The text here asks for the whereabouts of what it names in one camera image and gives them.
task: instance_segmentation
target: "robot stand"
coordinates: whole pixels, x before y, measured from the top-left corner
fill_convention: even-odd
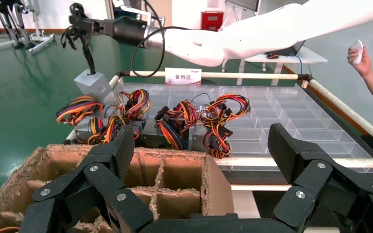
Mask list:
[[[39,29],[39,16],[40,10],[37,4],[37,1],[30,0],[30,4],[24,6],[25,10],[32,12],[35,22],[35,33],[29,35],[24,27],[23,19],[22,19],[22,8],[19,4],[14,4],[14,11],[13,12],[9,6],[8,12],[9,14],[5,15],[0,12],[0,20],[8,32],[9,41],[1,42],[0,49],[7,48],[9,46],[13,46],[14,48],[20,48],[23,43],[26,43],[26,49],[32,53],[36,54],[41,51],[45,46],[47,46],[50,42],[55,40],[55,34],[51,35],[44,35],[43,30]]]
[[[47,46],[52,41],[55,41],[55,34],[44,35],[44,30],[39,29],[39,16],[41,15],[38,1],[30,0],[30,4],[28,6],[32,6],[30,9],[34,16],[35,22],[35,33],[31,34],[31,40],[37,41],[38,44],[35,47],[28,49],[28,51],[32,54],[35,54],[41,51],[45,46]]]

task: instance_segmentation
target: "red box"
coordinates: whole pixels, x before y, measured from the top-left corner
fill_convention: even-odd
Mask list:
[[[222,26],[223,18],[224,12],[202,12],[201,29],[217,32]]]

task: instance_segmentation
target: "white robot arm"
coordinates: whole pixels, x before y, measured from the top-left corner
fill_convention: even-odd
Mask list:
[[[288,48],[298,41],[373,21],[373,0],[309,0],[236,22],[221,32],[168,29],[165,50],[201,66]],[[148,45],[162,47],[162,35]]]

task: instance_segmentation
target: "laptop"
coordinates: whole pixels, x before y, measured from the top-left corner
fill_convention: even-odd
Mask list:
[[[281,56],[294,56],[297,55],[299,50],[301,49],[302,45],[304,44],[305,41],[300,41],[295,43],[295,45],[283,49],[283,50],[276,50],[276,51],[271,51],[271,52],[266,52],[266,54],[272,54],[272,55],[281,55]]]

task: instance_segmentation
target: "cardboard box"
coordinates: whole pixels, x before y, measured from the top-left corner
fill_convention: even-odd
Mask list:
[[[20,226],[33,203],[32,193],[76,168],[90,149],[76,145],[37,148],[0,189],[0,229]],[[234,212],[230,184],[203,152],[135,148],[125,184],[149,206],[155,220]],[[73,232],[111,233],[112,229],[94,209]]]

